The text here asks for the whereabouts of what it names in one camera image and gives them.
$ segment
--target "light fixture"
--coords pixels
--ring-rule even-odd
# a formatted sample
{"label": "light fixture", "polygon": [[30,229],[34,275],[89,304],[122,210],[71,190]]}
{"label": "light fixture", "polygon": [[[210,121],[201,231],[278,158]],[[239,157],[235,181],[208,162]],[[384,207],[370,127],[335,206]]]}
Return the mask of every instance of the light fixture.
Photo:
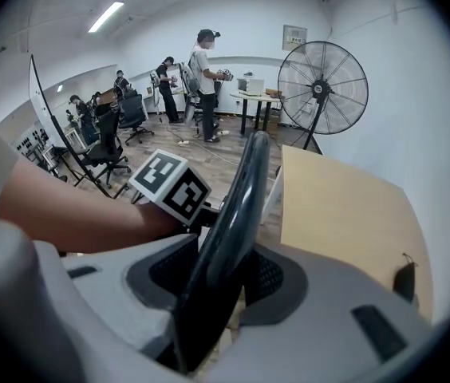
{"label": "light fixture", "polygon": [[101,15],[92,27],[90,27],[89,33],[95,33],[108,18],[119,10],[124,5],[123,2],[114,2],[104,13]]}

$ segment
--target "sneaker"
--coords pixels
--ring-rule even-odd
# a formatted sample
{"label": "sneaker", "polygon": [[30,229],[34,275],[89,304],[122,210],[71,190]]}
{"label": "sneaker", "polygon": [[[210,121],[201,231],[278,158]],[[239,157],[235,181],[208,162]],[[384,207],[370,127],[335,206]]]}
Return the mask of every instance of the sneaker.
{"label": "sneaker", "polygon": [[211,139],[206,139],[204,142],[208,142],[209,144],[217,144],[219,142],[219,138],[214,135]]}

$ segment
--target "wooden tabletop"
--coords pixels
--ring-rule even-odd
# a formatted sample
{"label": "wooden tabletop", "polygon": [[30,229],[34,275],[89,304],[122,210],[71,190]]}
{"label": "wooden tabletop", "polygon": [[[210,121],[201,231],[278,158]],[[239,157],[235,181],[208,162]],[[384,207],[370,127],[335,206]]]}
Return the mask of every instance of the wooden tabletop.
{"label": "wooden tabletop", "polygon": [[280,98],[272,98],[269,95],[246,95],[245,93],[235,92],[231,93],[231,97],[234,98],[241,98],[241,99],[247,99],[257,102],[274,102],[276,104],[280,103]]}
{"label": "wooden tabletop", "polygon": [[424,236],[402,188],[336,160],[283,146],[282,244],[356,266],[392,290],[410,255],[420,314],[432,317]]}

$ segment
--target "floor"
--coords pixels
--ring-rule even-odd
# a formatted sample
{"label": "floor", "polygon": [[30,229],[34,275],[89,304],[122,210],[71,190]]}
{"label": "floor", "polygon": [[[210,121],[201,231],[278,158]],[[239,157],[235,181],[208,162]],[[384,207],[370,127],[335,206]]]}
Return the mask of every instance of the floor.
{"label": "floor", "polygon": [[[218,144],[206,144],[202,141],[202,138],[200,138],[200,140],[196,139],[196,128],[194,126],[168,124],[168,120],[165,116],[162,116],[162,121],[163,122],[160,122],[157,116],[151,116],[151,118],[143,124],[145,128],[152,130],[155,135],[141,135],[140,138],[143,142],[141,144],[137,139],[132,139],[129,142],[129,146],[126,146],[124,141],[128,138],[129,132],[120,132],[119,137],[123,144],[124,155],[128,157],[127,164],[133,171],[137,170],[138,167],[141,166],[142,163],[145,162],[158,148],[182,156],[198,170],[200,175],[209,184],[212,192],[207,201],[211,203],[212,207],[218,208],[229,191],[237,170],[237,164],[241,160],[243,148],[247,142],[247,138],[241,136],[239,133],[241,119],[234,116],[224,116],[222,118],[219,122],[220,129],[228,130],[230,134],[223,136],[221,142]],[[306,139],[306,135],[302,136],[301,131],[285,127],[278,127],[276,134],[270,134],[270,137],[269,179],[267,181],[266,194],[269,193],[273,186],[275,170],[280,166],[282,161],[280,147],[283,144],[294,144],[295,147],[301,148]],[[190,144],[179,146],[178,142],[181,139],[189,140]],[[309,150],[316,152],[312,145]],[[67,169],[62,168],[61,174],[66,174],[69,177],[70,183],[75,182],[75,179],[69,174]],[[110,180],[112,189],[107,189],[110,195],[115,195],[120,187],[126,183],[130,175],[131,173],[127,173],[125,170],[117,171],[117,173],[112,174]],[[86,190],[87,192],[96,193],[97,196],[103,197],[100,191],[88,180],[83,180],[78,188]],[[117,198],[118,202],[129,203],[134,192],[133,188],[123,192]],[[260,226],[258,241],[262,242],[263,240],[266,240],[267,242],[279,242],[282,224],[281,214],[282,203],[281,200],[279,200],[267,221]],[[237,338],[239,333],[239,315],[242,308],[244,308],[244,305],[244,294],[241,294],[234,313],[229,320],[228,326],[223,332],[222,338],[213,349],[208,359],[201,365],[199,372],[197,373],[197,378],[202,376],[212,363],[218,360],[220,353],[226,350]]]}

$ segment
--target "black and white marker cube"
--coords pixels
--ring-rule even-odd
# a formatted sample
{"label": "black and white marker cube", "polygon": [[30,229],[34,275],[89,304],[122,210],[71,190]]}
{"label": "black and white marker cube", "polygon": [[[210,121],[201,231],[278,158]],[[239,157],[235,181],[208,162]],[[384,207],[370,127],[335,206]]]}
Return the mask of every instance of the black and white marker cube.
{"label": "black and white marker cube", "polygon": [[160,149],[132,174],[129,183],[186,225],[193,222],[211,193],[186,159]]}

